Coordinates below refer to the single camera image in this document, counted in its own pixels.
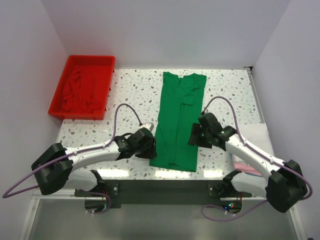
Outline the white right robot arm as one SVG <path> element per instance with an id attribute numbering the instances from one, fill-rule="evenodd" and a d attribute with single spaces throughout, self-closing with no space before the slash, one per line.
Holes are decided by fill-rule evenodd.
<path id="1" fill-rule="evenodd" d="M 268 154 L 243 137 L 238 126 L 222 127 L 212 113 L 202 113 L 198 122 L 192 124 L 188 144 L 217 147 L 242 161 L 234 162 L 234 170 L 214 187 L 220 198 L 250 193 L 265 198 L 274 209 L 285 213 L 313 193 L 296 161 Z"/>

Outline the green t-shirt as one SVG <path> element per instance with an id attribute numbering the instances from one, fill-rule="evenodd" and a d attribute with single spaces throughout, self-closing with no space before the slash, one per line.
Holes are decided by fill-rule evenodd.
<path id="1" fill-rule="evenodd" d="M 207 77 L 190 74 L 179 77 L 163 73 L 163 85 L 155 132 L 157 156 L 152 167 L 195 172 L 198 148 L 188 144 L 192 125 L 200 116 Z"/>

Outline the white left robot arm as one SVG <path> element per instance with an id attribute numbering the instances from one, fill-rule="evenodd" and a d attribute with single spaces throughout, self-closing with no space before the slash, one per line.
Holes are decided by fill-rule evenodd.
<path id="1" fill-rule="evenodd" d="M 140 159 L 154 159 L 156 138 L 146 127 L 135 133 L 115 136 L 110 142 L 86 147 L 65 148 L 61 143 L 51 145 L 31 166 L 42 195 L 58 192 L 63 187 L 106 193 L 104 180 L 97 170 L 91 175 L 78 172 L 101 162 L 113 162 L 135 156 Z"/>

